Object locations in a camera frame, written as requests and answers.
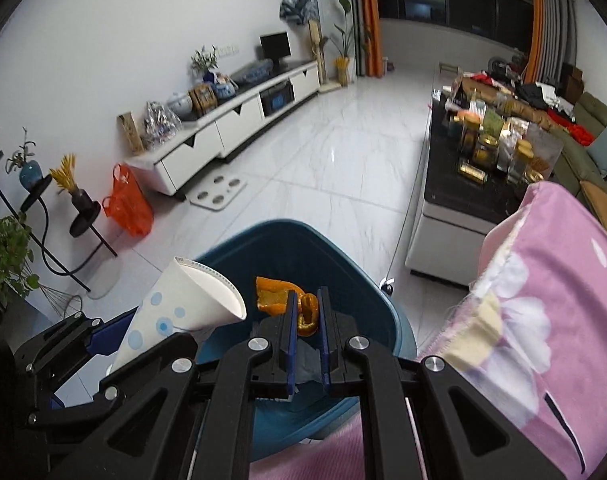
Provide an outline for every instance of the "white tv stand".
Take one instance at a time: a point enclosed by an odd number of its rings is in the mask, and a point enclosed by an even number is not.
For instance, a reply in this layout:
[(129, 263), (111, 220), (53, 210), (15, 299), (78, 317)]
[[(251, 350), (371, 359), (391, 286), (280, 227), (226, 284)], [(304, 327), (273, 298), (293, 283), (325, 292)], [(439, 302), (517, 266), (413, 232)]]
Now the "white tv stand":
[[(289, 79), (294, 101), (265, 117), (259, 94)], [(230, 155), (259, 130), (300, 105), (319, 90), (317, 62), (288, 64), (278, 75), (215, 108), (196, 122), (184, 122), (176, 136), (156, 150), (126, 160), (137, 180), (166, 195), (174, 195), (216, 157)]]

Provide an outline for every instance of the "blue trash bin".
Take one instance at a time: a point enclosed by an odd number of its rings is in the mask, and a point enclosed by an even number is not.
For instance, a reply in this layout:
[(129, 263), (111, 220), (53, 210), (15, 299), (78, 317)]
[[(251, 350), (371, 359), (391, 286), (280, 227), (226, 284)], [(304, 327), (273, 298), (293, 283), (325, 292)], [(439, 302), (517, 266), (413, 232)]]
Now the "blue trash bin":
[[(257, 276), (296, 283), (316, 293), (330, 291), (333, 308), (353, 316), (359, 333), (387, 346), (394, 355), (412, 359), (415, 339), (403, 313), (355, 263), (327, 238), (306, 224), (273, 220), (257, 224), (202, 254), (197, 259), (231, 280), (248, 310), (245, 321), (219, 327), (198, 354), (205, 363), (222, 357), (250, 336), (253, 323), (267, 317), (256, 307)], [(320, 348), (319, 332), (305, 338)], [(252, 460), (283, 450), (319, 434), (358, 409), (359, 399), (330, 399), (319, 383), (298, 384), (291, 402), (255, 402)]]

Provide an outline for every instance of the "paper cup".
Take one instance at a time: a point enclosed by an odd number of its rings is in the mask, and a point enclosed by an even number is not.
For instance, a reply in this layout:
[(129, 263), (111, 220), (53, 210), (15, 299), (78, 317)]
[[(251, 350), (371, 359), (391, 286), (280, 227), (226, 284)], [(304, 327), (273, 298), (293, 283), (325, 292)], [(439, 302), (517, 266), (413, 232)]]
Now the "paper cup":
[(176, 332), (202, 343), (215, 328), (246, 319), (246, 305), (224, 275), (175, 257), (132, 318), (112, 371)]

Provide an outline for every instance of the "curtain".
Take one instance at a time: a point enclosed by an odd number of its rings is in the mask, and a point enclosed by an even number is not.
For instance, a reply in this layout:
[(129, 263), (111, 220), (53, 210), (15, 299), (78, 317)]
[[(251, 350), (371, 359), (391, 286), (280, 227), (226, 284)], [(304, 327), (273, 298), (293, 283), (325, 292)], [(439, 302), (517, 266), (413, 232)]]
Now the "curtain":
[(573, 0), (534, 0), (535, 21), (525, 81), (556, 84), (564, 62), (577, 60)]
[[(355, 27), (355, 62), (357, 75), (383, 76), (383, 54), (381, 50), (381, 28), (379, 26), (379, 4), (377, 0), (353, 0), (352, 18)], [(368, 55), (360, 48), (366, 31), (372, 36), (368, 42)]]

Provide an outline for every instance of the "white wall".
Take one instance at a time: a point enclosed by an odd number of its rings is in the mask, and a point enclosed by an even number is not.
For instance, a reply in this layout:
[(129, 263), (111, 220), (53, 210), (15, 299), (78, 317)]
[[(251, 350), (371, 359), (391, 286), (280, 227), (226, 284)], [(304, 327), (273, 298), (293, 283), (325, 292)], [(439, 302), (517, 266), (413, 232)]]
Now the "white wall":
[(607, 26), (587, 0), (577, 0), (577, 67), (586, 91), (607, 105)]
[(383, 55), (396, 66), (436, 67), (439, 62), (475, 72), (488, 69), (488, 60), (510, 60), (514, 50), (452, 28), (406, 20), (381, 20)]
[(435, 67), (439, 62), (464, 70), (485, 70), (493, 56), (510, 59), (514, 50), (496, 41), (448, 27), (405, 20), (381, 20), (383, 55), (397, 66)]
[[(112, 187), (112, 167), (128, 155), (116, 117), (142, 113), (147, 100), (165, 100), (193, 86), (190, 55), (203, 44), (237, 44), (237, 56), (222, 59), (232, 72), (255, 59), (259, 36), (288, 30), (293, 59), (310, 58), (306, 29), (279, 20), (281, 0), (24, 0), (0, 35), (0, 145), (7, 155), (22, 140), (22, 126), (37, 143), (42, 168), (75, 152), (77, 181), (101, 201)], [(18, 207), (26, 196), (16, 173), (0, 184)], [(50, 186), (44, 199), (52, 220), (48, 247), (76, 266), (95, 245), (92, 234), (73, 240), (75, 209), (67, 194)], [(8, 214), (0, 201), (0, 216)], [(42, 211), (29, 224), (43, 229)], [(96, 227), (110, 238), (119, 229), (103, 216)], [(42, 282), (66, 289), (38, 257)], [(40, 292), (30, 302), (52, 312)]]

